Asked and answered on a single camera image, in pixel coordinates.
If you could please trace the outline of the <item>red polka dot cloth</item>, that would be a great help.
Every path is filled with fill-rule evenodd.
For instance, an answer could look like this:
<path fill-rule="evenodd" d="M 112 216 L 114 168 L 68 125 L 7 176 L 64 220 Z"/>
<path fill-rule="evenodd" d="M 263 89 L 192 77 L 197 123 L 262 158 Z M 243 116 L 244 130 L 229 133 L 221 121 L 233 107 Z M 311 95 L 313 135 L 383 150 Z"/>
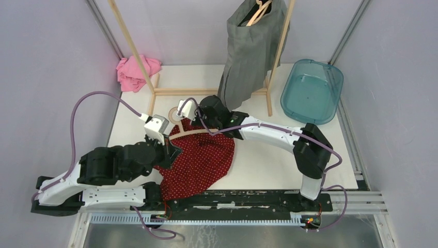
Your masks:
<path fill-rule="evenodd" d="M 154 168 L 163 177 L 162 199 L 183 199 L 200 194 L 228 174 L 235 143 L 223 134 L 191 134 L 172 140 L 183 152 L 170 169 Z"/>

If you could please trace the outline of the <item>grey pleated skirt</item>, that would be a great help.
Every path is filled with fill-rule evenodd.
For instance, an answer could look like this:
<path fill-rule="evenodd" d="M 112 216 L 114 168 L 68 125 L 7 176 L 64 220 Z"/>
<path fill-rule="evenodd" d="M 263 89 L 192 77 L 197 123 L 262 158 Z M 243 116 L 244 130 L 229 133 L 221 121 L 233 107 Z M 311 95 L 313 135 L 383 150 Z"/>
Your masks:
<path fill-rule="evenodd" d="M 247 26 L 258 8 L 256 1 L 243 1 L 226 23 L 228 55 L 217 96 L 230 111 L 264 87 L 274 66 L 287 6 L 272 1 L 261 20 Z"/>

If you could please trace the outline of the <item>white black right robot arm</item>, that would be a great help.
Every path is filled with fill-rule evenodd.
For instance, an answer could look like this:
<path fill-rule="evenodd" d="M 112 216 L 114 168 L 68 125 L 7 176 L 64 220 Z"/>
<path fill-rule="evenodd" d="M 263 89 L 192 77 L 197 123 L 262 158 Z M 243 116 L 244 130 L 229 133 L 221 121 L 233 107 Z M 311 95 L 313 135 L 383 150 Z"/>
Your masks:
<path fill-rule="evenodd" d="M 203 127 L 211 136 L 223 134 L 243 141 L 259 141 L 293 154 L 302 174 L 299 206 L 305 211 L 318 206 L 326 167 L 335 152 L 315 124 L 295 128 L 265 122 L 244 112 L 230 111 L 215 95 L 203 98 L 200 103 L 194 98 L 181 100 L 177 116 L 190 119 L 193 125 Z"/>

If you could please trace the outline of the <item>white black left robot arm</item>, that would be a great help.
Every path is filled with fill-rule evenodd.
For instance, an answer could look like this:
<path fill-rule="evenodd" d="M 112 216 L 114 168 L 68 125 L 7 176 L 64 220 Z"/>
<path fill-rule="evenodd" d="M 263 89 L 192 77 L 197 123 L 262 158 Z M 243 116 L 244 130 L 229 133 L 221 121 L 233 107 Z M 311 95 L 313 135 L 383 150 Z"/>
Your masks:
<path fill-rule="evenodd" d="M 170 169 L 182 152 L 167 136 L 163 144 L 147 138 L 133 145 L 97 147 L 72 171 L 55 178 L 40 176 L 30 211 L 71 216 L 86 208 L 157 210 L 163 202 L 157 183 L 129 188 L 117 188 L 116 183 L 149 176 L 156 166 Z"/>

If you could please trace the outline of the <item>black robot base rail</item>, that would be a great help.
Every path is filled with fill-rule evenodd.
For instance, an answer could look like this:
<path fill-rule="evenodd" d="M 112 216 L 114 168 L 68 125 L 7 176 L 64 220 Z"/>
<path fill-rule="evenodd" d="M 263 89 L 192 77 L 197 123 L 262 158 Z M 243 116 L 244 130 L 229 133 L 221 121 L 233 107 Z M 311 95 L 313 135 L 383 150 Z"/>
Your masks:
<path fill-rule="evenodd" d="M 156 190 L 146 194 L 140 211 L 165 211 L 172 221 L 288 220 L 294 213 L 333 211 L 331 197 L 321 193 L 309 200 L 298 191 L 207 190 L 183 198 L 164 200 Z"/>

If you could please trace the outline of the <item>wooden clothes hanger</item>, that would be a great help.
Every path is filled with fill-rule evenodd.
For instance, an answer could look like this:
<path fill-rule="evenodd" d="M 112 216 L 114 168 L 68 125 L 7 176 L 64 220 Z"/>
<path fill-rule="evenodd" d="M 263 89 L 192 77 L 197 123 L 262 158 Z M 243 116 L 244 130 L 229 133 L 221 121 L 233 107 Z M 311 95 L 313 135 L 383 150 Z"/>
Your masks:
<path fill-rule="evenodd" d="M 255 13 L 251 16 L 251 18 L 246 23 L 246 26 L 252 26 L 253 24 L 256 24 L 263 15 L 267 12 L 270 4 L 272 3 L 272 0 L 267 0 L 265 2 L 256 0 L 256 4 L 259 6 L 258 10 L 255 11 Z"/>

